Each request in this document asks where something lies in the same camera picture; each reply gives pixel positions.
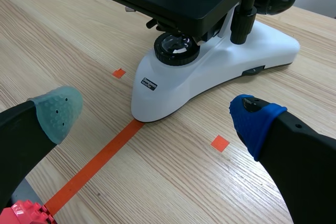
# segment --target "orange tape line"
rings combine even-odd
[[[229,145],[229,141],[221,136],[217,136],[211,145],[220,152],[223,152],[225,148]]]
[[[118,79],[120,79],[126,72],[124,70],[122,70],[121,68],[116,70],[115,72],[113,72],[113,76],[117,77]]]
[[[130,122],[113,138],[93,159],[89,161],[68,183],[48,202],[46,207],[55,215],[127,142],[144,123],[137,120]]]

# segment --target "wooden table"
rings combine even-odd
[[[146,124],[62,209],[62,223],[291,223],[274,182],[236,136],[249,93],[336,137],[336,20],[298,8],[262,22],[297,38],[288,67],[215,87]],[[109,0],[0,0],[0,111],[61,85],[84,99],[68,138],[27,179],[46,202],[131,120],[135,70],[158,36]],[[126,74],[111,75],[122,68]],[[220,153],[211,142],[230,145]]]

